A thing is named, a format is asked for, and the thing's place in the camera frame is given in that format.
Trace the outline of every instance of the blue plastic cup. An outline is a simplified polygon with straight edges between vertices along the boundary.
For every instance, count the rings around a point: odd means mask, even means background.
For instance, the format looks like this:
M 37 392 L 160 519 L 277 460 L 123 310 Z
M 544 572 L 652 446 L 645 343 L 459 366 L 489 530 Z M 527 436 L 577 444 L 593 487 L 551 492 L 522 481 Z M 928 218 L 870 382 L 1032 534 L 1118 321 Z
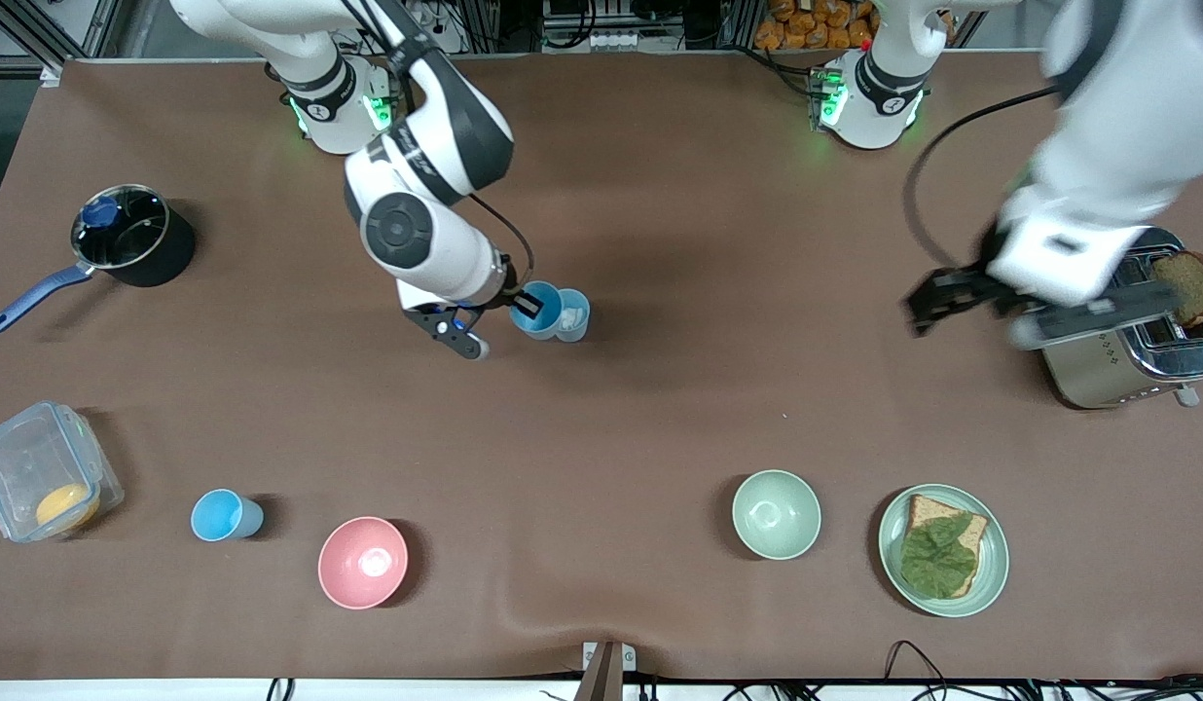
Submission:
M 206 542 L 255 535 L 263 524 L 263 509 L 229 488 L 214 488 L 196 501 L 191 529 Z
M 533 319 L 528 319 L 520 309 L 511 307 L 511 322 L 521 332 L 537 340 L 549 340 L 558 332 L 558 316 L 563 313 L 563 299 L 558 296 L 558 289 L 552 284 L 533 283 L 525 285 L 525 292 L 532 295 L 543 303 L 540 311 Z
M 588 297 L 579 289 L 559 289 L 563 311 L 558 315 L 558 340 L 575 343 L 588 331 Z

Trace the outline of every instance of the brown table cover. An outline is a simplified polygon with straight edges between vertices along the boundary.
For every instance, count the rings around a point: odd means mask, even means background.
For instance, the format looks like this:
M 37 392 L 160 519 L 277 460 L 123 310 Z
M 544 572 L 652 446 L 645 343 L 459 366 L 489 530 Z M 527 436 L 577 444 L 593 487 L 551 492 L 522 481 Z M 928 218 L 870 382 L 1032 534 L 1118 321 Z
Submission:
M 905 637 L 949 676 L 1203 671 L 1203 403 L 1072 412 L 986 311 L 924 339 L 901 316 L 932 267 L 905 170 L 949 120 L 1041 85 L 1037 58 L 944 57 L 885 152 L 811 133 L 741 57 L 461 66 L 517 138 L 485 197 L 534 242 L 539 279 L 592 298 L 580 345 L 494 314 L 492 358 L 468 363 L 405 322 L 344 210 L 343 161 L 295 135 L 257 64 L 73 64 L 40 93 L 0 194 L 0 308 L 71 262 L 69 222 L 105 186 L 158 188 L 201 240 L 174 283 L 100 277 L 0 335 L 0 422 L 79 409 L 126 489 L 70 541 L 0 536 L 0 678 L 557 673 L 595 638 L 682 678 L 872 678 Z M 921 206 L 952 251 L 1053 108 L 936 154 Z M 1203 251 L 1203 178 L 1160 222 Z M 731 533 L 731 491 L 766 468 L 823 501 L 793 562 Z M 923 616 L 887 584 L 877 518 L 914 483 L 970 489 L 1002 522 L 1012 576 L 980 616 Z M 194 539 L 218 487 L 262 499 L 259 537 Z M 369 612 L 316 582 L 356 515 L 395 519 L 414 553 Z

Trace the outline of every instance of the lettuce leaf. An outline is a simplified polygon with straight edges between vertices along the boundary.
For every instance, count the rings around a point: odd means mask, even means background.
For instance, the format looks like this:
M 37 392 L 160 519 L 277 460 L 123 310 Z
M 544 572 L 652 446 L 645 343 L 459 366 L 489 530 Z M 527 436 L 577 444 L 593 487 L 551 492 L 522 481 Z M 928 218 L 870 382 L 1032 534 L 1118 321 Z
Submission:
M 961 588 L 978 566 L 978 558 L 958 540 L 974 515 L 928 519 L 909 529 L 900 545 L 900 576 L 919 594 L 947 599 Z

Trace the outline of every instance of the plate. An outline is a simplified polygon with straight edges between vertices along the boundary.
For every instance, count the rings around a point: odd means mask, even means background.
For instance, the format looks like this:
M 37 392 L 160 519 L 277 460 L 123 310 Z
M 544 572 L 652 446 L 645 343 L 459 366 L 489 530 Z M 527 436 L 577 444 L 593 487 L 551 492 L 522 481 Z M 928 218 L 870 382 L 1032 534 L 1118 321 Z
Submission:
M 913 501 L 914 494 L 986 516 L 990 522 L 983 531 L 982 543 L 978 547 L 978 574 L 961 599 L 930 599 L 914 592 L 913 587 L 905 582 L 905 577 L 900 576 L 900 546 L 905 542 L 905 529 L 909 523 L 909 503 Z M 937 617 L 974 616 L 994 604 L 1007 583 L 1007 539 L 1003 537 L 1003 529 L 998 527 L 998 519 L 977 497 L 947 483 L 909 487 L 891 500 L 890 506 L 883 511 L 882 522 L 878 523 L 878 557 L 883 560 L 883 569 L 887 570 L 887 576 L 895 589 L 900 590 L 909 604 Z

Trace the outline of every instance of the black pot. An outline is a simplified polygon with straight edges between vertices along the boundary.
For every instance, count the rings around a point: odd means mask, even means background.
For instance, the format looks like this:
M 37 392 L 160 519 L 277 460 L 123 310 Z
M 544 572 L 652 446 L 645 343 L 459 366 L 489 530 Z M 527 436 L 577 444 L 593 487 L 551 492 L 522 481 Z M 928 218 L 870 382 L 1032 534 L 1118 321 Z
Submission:
M 196 231 L 160 195 L 142 185 L 109 186 L 90 198 L 69 236 L 78 262 L 41 279 L 0 314 L 0 332 L 58 289 L 105 271 L 135 287 L 182 274 L 196 253 Z

